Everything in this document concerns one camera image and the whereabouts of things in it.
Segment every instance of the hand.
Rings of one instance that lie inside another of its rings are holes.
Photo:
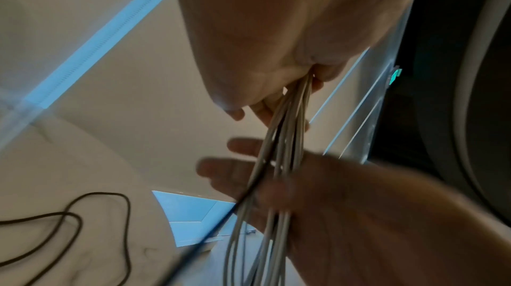
[[[213,101],[269,123],[283,88],[312,71],[314,89],[380,40],[411,0],[179,0]]]
[[[261,140],[237,138],[257,156]],[[253,163],[204,159],[216,190],[238,198]],[[509,285],[508,227],[422,174],[306,153],[299,170],[268,179],[249,224],[263,231],[266,208],[290,210],[288,256],[308,286]]]

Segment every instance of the white cable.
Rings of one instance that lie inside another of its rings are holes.
[[[258,177],[265,168],[265,159],[268,159],[272,149],[275,150],[274,179],[288,177],[292,170],[296,170],[299,167],[303,156],[305,110],[309,102],[311,83],[312,75],[307,75],[300,79],[298,83],[285,94],[282,102],[275,110],[254,169],[252,170],[248,186],[253,183],[254,179]],[[277,136],[276,132],[279,125],[281,129]],[[251,196],[249,200],[240,207],[237,213],[234,230],[227,245],[224,262],[224,286],[235,285],[238,242],[241,229],[244,226],[243,223],[248,221],[253,204],[254,196]],[[285,250],[291,214],[282,211],[279,213],[277,229],[274,229],[275,216],[275,211],[270,209],[268,211],[264,237],[258,255],[252,264],[247,280],[243,281],[242,277],[241,285],[261,286],[263,278],[265,279],[265,286],[277,286],[279,281],[281,286],[285,284]],[[269,251],[272,238],[274,239],[271,246],[272,250]],[[269,265],[265,277],[265,268],[268,259]]]

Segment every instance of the green light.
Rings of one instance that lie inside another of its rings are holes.
[[[395,79],[396,79],[397,77],[399,77],[399,75],[401,75],[401,72],[402,72],[402,71],[403,71],[403,69],[401,69],[401,68],[396,69],[396,70],[394,71],[394,74],[392,74],[392,76],[390,77],[389,85],[391,85],[391,84],[395,81]]]

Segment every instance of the black cable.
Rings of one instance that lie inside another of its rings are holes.
[[[75,214],[73,212],[70,212],[69,211],[70,208],[75,203],[80,201],[81,199],[83,199],[85,197],[88,197],[88,196],[91,196],[91,195],[119,196],[119,197],[124,198],[124,200],[126,201],[126,204],[127,204],[127,214],[126,214],[126,222],[125,222],[124,236],[123,236],[123,252],[124,252],[124,258],[125,258],[125,263],[126,263],[126,274],[125,274],[124,278],[122,279],[122,281],[119,284],[117,284],[117,286],[124,285],[128,281],[128,278],[129,278],[129,276],[131,274],[131,259],[130,259],[130,256],[129,256],[129,249],[128,249],[128,228],[129,228],[129,220],[130,220],[130,217],[131,217],[131,203],[129,201],[129,198],[126,195],[121,194],[121,193],[108,193],[108,192],[87,193],[87,194],[81,195],[81,196],[75,198],[74,200],[72,200],[65,207],[64,211],[62,211],[62,212],[54,212],[54,213],[42,214],[42,215],[37,215],[37,216],[32,216],[32,217],[22,218],[22,219],[0,221],[0,226],[2,226],[2,225],[11,225],[11,224],[24,223],[24,222],[28,222],[28,221],[32,221],[32,220],[37,220],[37,219],[45,218],[45,217],[60,216],[59,221],[57,222],[57,224],[55,225],[55,227],[53,228],[51,233],[46,237],[45,240],[43,240],[39,245],[37,245],[33,249],[25,252],[22,255],[19,255],[19,256],[15,257],[15,258],[6,260],[4,262],[1,262],[0,263],[0,267],[13,264],[15,262],[18,262],[18,261],[20,261],[20,260],[22,260],[24,258],[27,258],[28,256],[36,253],[38,250],[40,250],[42,247],[44,247],[51,239],[54,238],[54,236],[57,234],[57,232],[59,231],[60,227],[62,226],[62,223],[64,222],[64,219],[65,219],[66,216],[74,217],[78,221],[78,228],[75,231],[75,234],[73,235],[71,240],[66,245],[66,247],[59,253],[59,255],[51,263],[49,263],[42,271],[40,271],[30,281],[28,281],[26,284],[24,284],[24,286],[31,286],[34,283],[36,283],[38,280],[40,280],[48,271],[50,271],[64,257],[64,255],[69,251],[71,246],[75,243],[78,235],[81,232],[81,229],[83,227],[83,219],[79,215],[77,215],[77,214]]]
[[[277,132],[275,133],[275,137],[279,137],[281,129],[282,129],[282,123],[278,125]],[[259,186],[259,184],[263,181],[263,178],[265,177],[266,169],[271,163],[271,160],[273,159],[273,155],[275,153],[276,143],[273,144],[271,147],[271,152],[269,153],[268,158],[265,160],[264,168],[260,171],[259,175],[254,179],[252,185],[249,186],[247,191],[241,196],[238,202],[234,204],[232,209],[227,212],[227,214],[218,222],[207,234],[205,237],[201,239],[197,244],[194,244],[186,253],[184,253],[181,256],[181,259],[174,264],[168,272],[165,274],[165,276],[160,280],[160,282],[157,284],[158,286],[168,286],[171,285],[176,281],[177,276],[189,265],[192,263],[193,259],[197,257],[201,253],[201,249],[204,247],[206,241],[213,237],[215,233],[222,228],[222,226],[229,220],[230,216],[238,211],[240,206],[246,202],[251,195],[254,194],[256,191],[256,188]]]

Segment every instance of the bundle of white cables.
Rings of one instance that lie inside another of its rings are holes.
[[[306,125],[305,110],[311,94],[311,84],[312,75],[307,75],[284,95],[268,127],[268,133],[262,143],[248,186],[254,182],[256,177],[264,174],[262,171],[268,167],[269,157],[273,156],[275,160],[274,179],[286,179],[291,171],[300,166],[303,157],[303,135]],[[251,195],[237,213],[236,224],[233,234],[230,236],[225,257],[224,286],[235,285],[236,254],[240,235],[242,230],[246,233],[246,223],[244,222],[249,220],[253,205],[254,195]],[[285,284],[286,244],[290,220],[290,213],[275,213],[273,210],[269,210],[261,247],[245,280],[243,280],[245,258],[242,258],[243,286],[277,286],[279,281],[281,286]]]

